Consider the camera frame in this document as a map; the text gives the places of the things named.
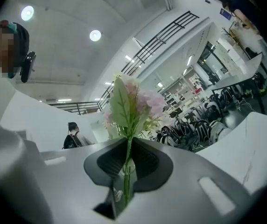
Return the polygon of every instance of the green leaf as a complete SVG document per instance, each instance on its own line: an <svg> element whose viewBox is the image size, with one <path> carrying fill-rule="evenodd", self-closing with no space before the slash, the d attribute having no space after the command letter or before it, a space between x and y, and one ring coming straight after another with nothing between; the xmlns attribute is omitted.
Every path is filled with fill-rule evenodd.
<svg viewBox="0 0 267 224"><path fill-rule="evenodd" d="M106 129L109 133L109 139L113 140L119 137L118 135L118 130L116 126L112 126L112 125L107 125Z"/></svg>
<svg viewBox="0 0 267 224"><path fill-rule="evenodd" d="M141 133L141 131L143 130L143 127L144 127L144 123L146 122L147 118L149 117L149 114L150 114L150 110L151 108L150 107L147 107L143 110L141 116L140 116L140 119L139 119L139 122L136 126L136 129L134 131L134 135L139 135Z"/></svg>
<svg viewBox="0 0 267 224"><path fill-rule="evenodd" d="M127 138L127 134L126 134L126 132L124 131L124 129L123 129L122 126L120 126L120 134L121 134L122 136L124 136L125 138Z"/></svg>
<svg viewBox="0 0 267 224"><path fill-rule="evenodd" d="M114 83L113 96L110 98L112 120L120 126L129 127L129 100L127 89L120 78Z"/></svg>

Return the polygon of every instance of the blue sign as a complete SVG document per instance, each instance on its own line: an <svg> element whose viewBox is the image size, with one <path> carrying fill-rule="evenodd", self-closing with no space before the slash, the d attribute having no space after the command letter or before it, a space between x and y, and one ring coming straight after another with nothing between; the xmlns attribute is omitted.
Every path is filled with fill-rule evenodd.
<svg viewBox="0 0 267 224"><path fill-rule="evenodd" d="M221 9L221 11L219 13L230 21L232 15L230 13L228 13L225 9Z"/></svg>

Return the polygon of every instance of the white surface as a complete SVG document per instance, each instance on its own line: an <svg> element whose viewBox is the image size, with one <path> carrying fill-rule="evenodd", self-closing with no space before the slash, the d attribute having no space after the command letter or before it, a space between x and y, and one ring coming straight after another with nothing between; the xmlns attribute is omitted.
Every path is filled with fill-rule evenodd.
<svg viewBox="0 0 267 224"><path fill-rule="evenodd" d="M228 87L252 78L255 75L257 69L259 68L261 60L262 60L262 54L259 54L258 56L254 57L253 59L245 63L242 72L240 72L235 76L220 80L214 86L210 87L210 90L212 91L219 90L224 87Z"/></svg>
<svg viewBox="0 0 267 224"><path fill-rule="evenodd" d="M0 125L8 130L27 130L40 152L60 150L69 122L76 122L80 132L96 142L90 126L91 116L77 115L54 108L16 91L9 102Z"/></svg>
<svg viewBox="0 0 267 224"><path fill-rule="evenodd" d="M253 193L267 185L267 115L252 112L226 137L197 152Z"/></svg>

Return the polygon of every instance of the metal railing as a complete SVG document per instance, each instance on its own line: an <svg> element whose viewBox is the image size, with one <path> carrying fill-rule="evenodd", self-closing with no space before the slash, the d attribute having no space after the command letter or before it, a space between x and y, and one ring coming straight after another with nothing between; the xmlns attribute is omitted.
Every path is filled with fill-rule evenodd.
<svg viewBox="0 0 267 224"><path fill-rule="evenodd" d="M167 41L173 37L177 32L185 29L185 26L190 24L195 19L199 18L190 11L184 13L180 17L176 18L169 25L167 25L163 30L161 30L157 35L155 35L150 41L146 43L129 61L125 67L121 70L122 73L132 76L138 71L145 61L155 54L161 46L165 45ZM113 90L113 86L110 85L104 94L101 96L100 107L103 108L110 97Z"/></svg>
<svg viewBox="0 0 267 224"><path fill-rule="evenodd" d="M102 111L102 108L99 102L50 104L50 106L68 111L70 113L78 113L79 115Z"/></svg>

